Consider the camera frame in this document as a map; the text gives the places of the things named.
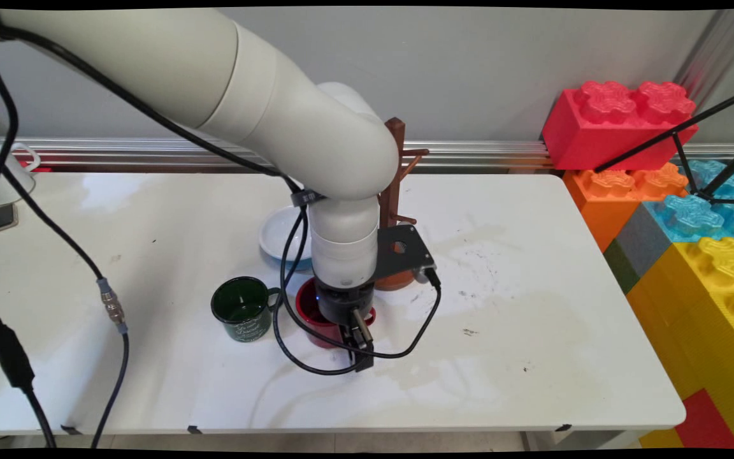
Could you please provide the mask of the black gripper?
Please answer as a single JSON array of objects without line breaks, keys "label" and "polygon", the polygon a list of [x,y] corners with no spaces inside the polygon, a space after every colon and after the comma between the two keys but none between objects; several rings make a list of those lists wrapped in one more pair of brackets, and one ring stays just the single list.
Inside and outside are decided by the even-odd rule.
[{"label": "black gripper", "polygon": [[374,284],[363,284],[353,289],[334,289],[315,284],[315,296],[319,311],[330,323],[340,326],[344,346],[358,349],[349,351],[350,366],[354,372],[372,368],[375,351],[369,325],[375,320],[373,308]]}]

